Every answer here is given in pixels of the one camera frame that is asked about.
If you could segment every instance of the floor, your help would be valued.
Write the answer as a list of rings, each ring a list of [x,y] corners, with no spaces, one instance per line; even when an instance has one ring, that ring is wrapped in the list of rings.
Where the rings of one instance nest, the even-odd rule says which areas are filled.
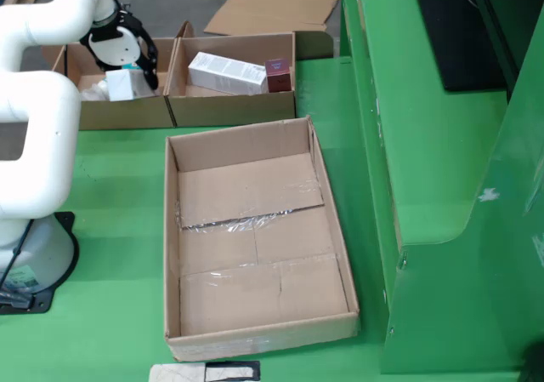
[[[37,0],[45,3],[51,0]],[[121,0],[130,3],[134,15],[142,20],[145,29],[153,37],[174,36],[185,21],[195,27],[197,36],[207,36],[202,30],[213,14],[226,0]],[[327,21],[327,31],[334,37],[336,45],[340,35],[340,8],[335,7]],[[22,71],[48,70],[40,48],[29,48],[25,52]],[[0,124],[0,160],[20,157],[26,135],[25,124]]]

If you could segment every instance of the small white box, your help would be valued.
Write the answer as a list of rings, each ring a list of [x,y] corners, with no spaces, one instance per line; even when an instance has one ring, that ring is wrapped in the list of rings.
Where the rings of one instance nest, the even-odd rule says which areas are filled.
[[[264,66],[199,52],[189,65],[194,86],[233,95],[268,93]]]
[[[145,81],[144,72],[141,70],[107,71],[105,78],[108,83],[110,101],[143,99],[155,95],[155,92]]]

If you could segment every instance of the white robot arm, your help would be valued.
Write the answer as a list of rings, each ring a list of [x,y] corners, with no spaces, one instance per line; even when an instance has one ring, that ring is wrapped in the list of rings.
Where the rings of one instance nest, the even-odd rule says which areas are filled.
[[[53,0],[2,6],[0,24],[0,123],[28,122],[20,159],[0,161],[1,274],[29,222],[47,219],[68,197],[81,110],[80,94],[68,78],[52,71],[20,72],[24,50],[81,41],[103,70],[138,63],[152,88],[157,52],[141,23],[114,0]],[[148,43],[147,56],[140,51],[140,38]],[[21,255],[18,263],[26,258]],[[33,264],[33,272],[41,270],[37,263]],[[55,266],[47,264],[50,269]],[[64,265],[61,262],[53,271],[62,274]],[[51,278],[42,279],[41,288],[57,276],[47,274],[45,277]]]

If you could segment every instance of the empty cardboard box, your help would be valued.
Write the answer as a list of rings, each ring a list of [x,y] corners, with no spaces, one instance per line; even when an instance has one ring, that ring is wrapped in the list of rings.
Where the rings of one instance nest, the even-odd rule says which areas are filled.
[[[166,341],[179,361],[354,336],[359,305],[309,118],[167,139]]]
[[[286,58],[292,68],[292,90],[257,95],[229,95],[196,87],[189,64],[199,52],[264,66]],[[263,123],[295,117],[295,34],[246,37],[181,38],[173,57],[166,95],[179,127]]]
[[[164,90],[178,39],[170,37],[153,40],[159,50],[157,76],[159,78],[158,91],[160,95],[130,101],[83,101],[80,121],[81,130],[174,127]],[[71,43],[67,46],[67,75],[80,91],[90,88],[93,84],[105,79],[105,73],[96,65],[87,48],[79,43]],[[65,73],[64,51],[65,47],[58,46],[42,48],[46,60],[56,57],[53,70],[61,74]]]

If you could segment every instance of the green cabinet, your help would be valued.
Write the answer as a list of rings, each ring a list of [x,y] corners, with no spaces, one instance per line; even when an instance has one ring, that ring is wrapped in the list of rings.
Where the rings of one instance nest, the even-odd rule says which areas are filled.
[[[382,371],[517,367],[544,338],[544,15],[507,103],[444,91],[417,0],[343,7],[388,297]]]

